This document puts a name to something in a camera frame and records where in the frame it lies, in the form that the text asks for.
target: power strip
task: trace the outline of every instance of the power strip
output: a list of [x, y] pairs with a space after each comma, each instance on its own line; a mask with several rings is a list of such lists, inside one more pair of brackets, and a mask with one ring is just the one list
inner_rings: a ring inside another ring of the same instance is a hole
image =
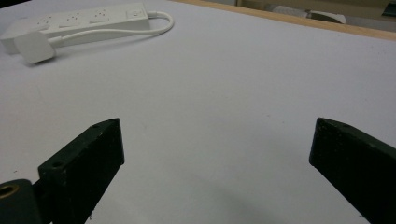
[[[142, 3], [54, 13], [15, 21], [0, 36], [0, 41], [5, 46], [7, 53], [14, 54], [19, 53], [14, 39], [27, 33], [38, 31], [46, 38], [52, 38], [100, 29], [149, 30], [149, 16]], [[64, 41], [63, 46], [119, 38], [127, 35], [130, 34], [103, 33], [86, 35]]]

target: table surface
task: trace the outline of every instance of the table surface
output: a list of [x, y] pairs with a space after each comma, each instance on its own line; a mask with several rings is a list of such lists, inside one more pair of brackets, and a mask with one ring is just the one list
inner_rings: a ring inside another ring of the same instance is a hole
[[[0, 31], [124, 2], [27, 2], [0, 10]], [[0, 182], [37, 181], [36, 167], [78, 134], [120, 118], [126, 163], [88, 223], [368, 223], [308, 156], [317, 117], [396, 146], [393, 41], [144, 3], [175, 27], [37, 65], [0, 47]]]

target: white plug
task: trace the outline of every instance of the white plug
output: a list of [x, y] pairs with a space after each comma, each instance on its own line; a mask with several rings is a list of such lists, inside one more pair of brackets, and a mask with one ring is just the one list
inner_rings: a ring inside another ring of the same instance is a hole
[[47, 37], [38, 31], [17, 36], [14, 43], [21, 56], [28, 63], [39, 63], [56, 55], [55, 48], [50, 44]]

